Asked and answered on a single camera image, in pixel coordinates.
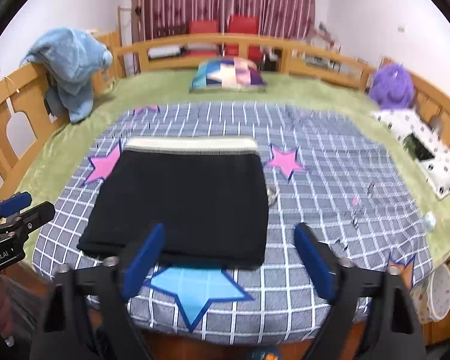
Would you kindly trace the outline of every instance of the pillow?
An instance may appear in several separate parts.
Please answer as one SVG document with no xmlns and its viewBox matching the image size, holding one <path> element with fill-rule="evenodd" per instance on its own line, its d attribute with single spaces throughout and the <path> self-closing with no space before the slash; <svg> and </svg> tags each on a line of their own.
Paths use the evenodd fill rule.
<svg viewBox="0 0 450 360">
<path fill-rule="evenodd" d="M 230 57 L 202 62 L 192 80 L 190 91 L 210 89 L 263 91 L 266 85 L 257 65 L 252 61 Z"/>
<path fill-rule="evenodd" d="M 450 194 L 450 149 L 413 110 L 372 112 L 412 156 L 438 199 Z"/>
<path fill-rule="evenodd" d="M 216 44 L 211 43 L 189 43 L 185 46 L 185 48 L 189 51 L 215 51 L 218 50 L 218 46 Z"/>
<path fill-rule="evenodd" d="M 180 54 L 180 46 L 162 46 L 162 47 L 152 47 L 148 50 L 148 57 L 150 59 L 165 58 L 168 56 L 177 56 Z"/>
</svg>

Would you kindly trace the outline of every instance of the red chair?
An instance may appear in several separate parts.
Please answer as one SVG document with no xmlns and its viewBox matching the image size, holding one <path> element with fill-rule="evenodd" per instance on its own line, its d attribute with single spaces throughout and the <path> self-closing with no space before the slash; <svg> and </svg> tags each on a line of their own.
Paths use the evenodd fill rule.
<svg viewBox="0 0 450 360">
<path fill-rule="evenodd" d="M 258 35 L 258 17 L 231 15 L 227 32 Z M 237 56 L 238 54 L 238 44 L 227 44 L 225 46 L 225 56 Z M 264 54 L 260 51 L 260 47 L 248 47 L 248 59 L 255 62 L 258 66 L 262 65 Z"/>
<path fill-rule="evenodd" d="M 191 20 L 188 26 L 188 33 L 203 34 L 203 33 L 217 33 L 217 20 Z M 213 44 L 189 44 L 185 56 L 217 56 L 218 47 L 213 48 Z"/>
</svg>

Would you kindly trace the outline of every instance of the metal bolt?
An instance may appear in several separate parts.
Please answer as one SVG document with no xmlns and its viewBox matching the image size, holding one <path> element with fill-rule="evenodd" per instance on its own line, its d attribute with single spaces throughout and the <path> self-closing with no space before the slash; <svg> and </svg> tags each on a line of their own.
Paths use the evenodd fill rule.
<svg viewBox="0 0 450 360">
<path fill-rule="evenodd" d="M 70 266 L 68 264 L 60 264 L 56 269 L 56 271 L 59 274 L 64 274 L 65 272 L 68 272 L 69 270 L 70 270 Z"/>
<path fill-rule="evenodd" d="M 355 266 L 355 264 L 353 263 L 352 260 L 350 260 L 350 259 L 345 259 L 345 258 L 338 259 L 338 263 L 339 263 L 341 266 L 344 266 L 345 268 L 352 268 L 352 267 Z"/>
<path fill-rule="evenodd" d="M 400 274 L 400 269 L 399 269 L 398 267 L 394 266 L 394 265 L 390 265 L 390 266 L 387 268 L 387 272 L 388 272 L 390 275 L 397 276 L 397 275 Z"/>
<path fill-rule="evenodd" d="M 267 186 L 267 198 L 268 198 L 268 206 L 272 207 L 277 201 L 278 197 L 278 188 L 275 185 Z"/>
<path fill-rule="evenodd" d="M 103 261 L 103 265 L 104 266 L 116 266 L 119 263 L 119 258 L 116 256 L 112 256 L 112 257 L 107 257 L 104 261 Z"/>
<path fill-rule="evenodd" d="M 11 335 L 9 338 L 7 338 L 7 339 L 5 340 L 5 344 L 7 344 L 7 346 L 8 346 L 9 348 L 11 348 L 12 346 L 15 345 L 15 339 L 13 338 L 13 335 Z"/>
</svg>

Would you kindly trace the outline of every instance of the round white container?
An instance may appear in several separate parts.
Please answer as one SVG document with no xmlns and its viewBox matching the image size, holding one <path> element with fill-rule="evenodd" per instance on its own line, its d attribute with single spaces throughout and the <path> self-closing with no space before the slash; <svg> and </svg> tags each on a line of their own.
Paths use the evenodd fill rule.
<svg viewBox="0 0 450 360">
<path fill-rule="evenodd" d="M 411 292 L 421 324 L 440 321 L 450 311 L 450 270 L 439 266 Z"/>
</svg>

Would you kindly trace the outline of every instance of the checkered bedsheet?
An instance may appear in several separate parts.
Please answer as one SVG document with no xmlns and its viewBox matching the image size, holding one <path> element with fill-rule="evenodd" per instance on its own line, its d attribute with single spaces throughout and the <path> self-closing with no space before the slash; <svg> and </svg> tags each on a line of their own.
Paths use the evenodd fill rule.
<svg viewBox="0 0 450 360">
<path fill-rule="evenodd" d="M 128 303 L 139 325 L 222 344 L 313 337 L 329 306 L 314 292 L 294 248 L 298 222 L 306 222 L 339 257 L 360 267 L 382 270 L 390 256 L 402 262 L 415 257 L 414 283 L 431 271 L 419 212 L 389 153 L 338 114 L 253 102 L 130 110 L 96 139 L 88 156 L 106 155 L 119 139 L 131 136 L 213 135 L 253 136 L 263 163 L 271 158 L 271 144 L 282 151 L 298 148 L 297 161 L 306 171 L 288 181 L 279 169 L 264 167 L 267 183 L 280 190 L 270 208 L 265 263 L 255 271 L 228 271 L 253 300 L 212 303 L 189 332 L 175 299 L 144 286 Z M 98 263 L 76 249 L 102 183 L 81 187 L 92 170 L 85 157 L 55 204 L 54 220 L 41 229 L 33 264 L 48 278 L 63 262 L 75 268 Z M 360 203 L 354 206 L 357 197 Z M 361 300 L 358 317 L 367 303 Z"/>
</svg>

